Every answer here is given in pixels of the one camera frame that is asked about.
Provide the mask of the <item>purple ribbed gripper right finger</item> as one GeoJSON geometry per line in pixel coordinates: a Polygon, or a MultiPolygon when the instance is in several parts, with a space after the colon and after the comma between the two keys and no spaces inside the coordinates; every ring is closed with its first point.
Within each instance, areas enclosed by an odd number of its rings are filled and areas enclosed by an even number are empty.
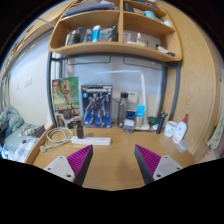
{"type": "Polygon", "coordinates": [[[159,156],[140,145],[135,145],[134,154],[146,185],[182,169],[170,156],[159,156]]]}

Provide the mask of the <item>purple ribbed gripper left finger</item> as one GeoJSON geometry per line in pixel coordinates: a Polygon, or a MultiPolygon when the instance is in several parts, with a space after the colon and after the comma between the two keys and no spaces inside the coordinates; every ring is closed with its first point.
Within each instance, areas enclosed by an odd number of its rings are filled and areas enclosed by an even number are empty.
{"type": "Polygon", "coordinates": [[[45,167],[44,170],[78,186],[82,186],[92,156],[93,146],[88,145],[67,157],[57,157],[47,167],[45,167]]]}

